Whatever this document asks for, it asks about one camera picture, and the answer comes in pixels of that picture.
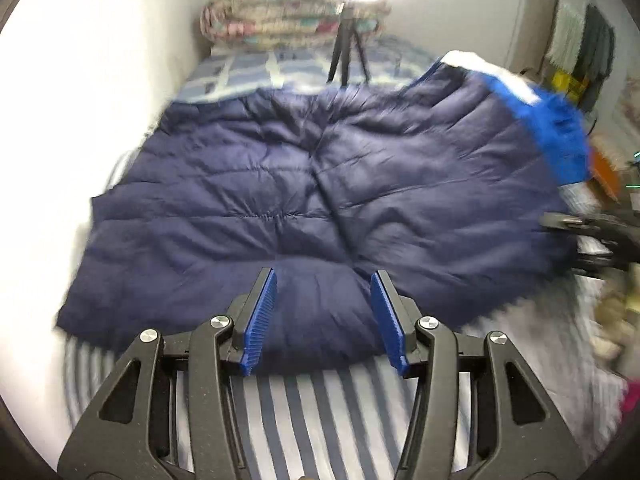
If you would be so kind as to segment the navy puffer jacket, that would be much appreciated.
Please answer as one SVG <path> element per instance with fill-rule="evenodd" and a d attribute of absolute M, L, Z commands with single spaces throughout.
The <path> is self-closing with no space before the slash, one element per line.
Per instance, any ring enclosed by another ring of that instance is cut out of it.
<path fill-rule="evenodd" d="M 357 363 L 383 350 L 374 272 L 459 328 L 570 265 L 576 242 L 541 226 L 548 211 L 566 211 L 548 162 L 482 74 L 175 103 L 93 200 L 58 326 L 120 351 L 224 313 L 271 268 L 260 370 Z"/>

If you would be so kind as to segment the dark hanging clothes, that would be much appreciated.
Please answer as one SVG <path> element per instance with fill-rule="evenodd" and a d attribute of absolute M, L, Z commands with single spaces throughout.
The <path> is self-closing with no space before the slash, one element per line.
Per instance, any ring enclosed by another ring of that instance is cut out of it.
<path fill-rule="evenodd" d="M 594 4 L 588 4 L 576 67 L 589 80 L 610 76 L 615 55 L 615 30 Z"/>

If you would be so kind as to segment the orange stool with cover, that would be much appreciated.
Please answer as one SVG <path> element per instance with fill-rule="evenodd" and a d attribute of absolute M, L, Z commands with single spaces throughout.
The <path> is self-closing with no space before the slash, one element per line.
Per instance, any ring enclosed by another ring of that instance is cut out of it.
<path fill-rule="evenodd" d="M 620 174 L 626 167 L 627 159 L 600 132 L 588 136 L 588 143 L 591 151 L 590 168 L 594 185 L 599 189 L 601 195 L 617 202 L 623 189 Z"/>

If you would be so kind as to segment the blue white jacket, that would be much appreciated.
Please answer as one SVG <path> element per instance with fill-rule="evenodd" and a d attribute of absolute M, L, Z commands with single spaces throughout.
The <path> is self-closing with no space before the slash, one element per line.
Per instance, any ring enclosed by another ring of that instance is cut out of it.
<path fill-rule="evenodd" d="M 558 185 L 589 179 L 590 153 L 582 114 L 565 96 L 535 87 L 474 52 L 452 50 L 439 62 L 483 76 L 489 89 L 503 99 L 516 119 L 524 122 Z"/>

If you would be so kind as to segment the yellow box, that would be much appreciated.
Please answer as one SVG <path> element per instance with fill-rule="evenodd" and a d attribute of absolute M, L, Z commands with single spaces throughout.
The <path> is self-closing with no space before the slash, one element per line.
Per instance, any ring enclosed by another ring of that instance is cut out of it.
<path fill-rule="evenodd" d="M 590 80 L 587 77 L 576 79 L 564 70 L 556 70 L 551 78 L 551 87 L 556 93 L 563 93 L 566 98 L 578 105 L 582 100 Z"/>

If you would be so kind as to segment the blue plaid bed sheet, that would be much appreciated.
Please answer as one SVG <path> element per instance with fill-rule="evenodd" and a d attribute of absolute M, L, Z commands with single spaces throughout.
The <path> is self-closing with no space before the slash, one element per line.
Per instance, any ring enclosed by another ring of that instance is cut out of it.
<path fill-rule="evenodd" d="M 421 77 L 433 55 L 395 36 L 375 36 L 363 43 L 370 84 L 397 89 Z M 177 102 L 207 103 L 232 99 L 258 88 L 315 94 L 328 85 L 333 44 L 256 50 L 212 51 L 175 96 Z"/>

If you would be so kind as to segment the folded floral quilt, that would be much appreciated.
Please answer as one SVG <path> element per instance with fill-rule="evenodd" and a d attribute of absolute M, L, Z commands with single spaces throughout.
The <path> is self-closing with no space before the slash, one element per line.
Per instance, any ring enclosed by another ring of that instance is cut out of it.
<path fill-rule="evenodd" d="M 210 0 L 200 29 L 226 48 L 308 47 L 335 39 L 345 8 L 341 0 Z"/>

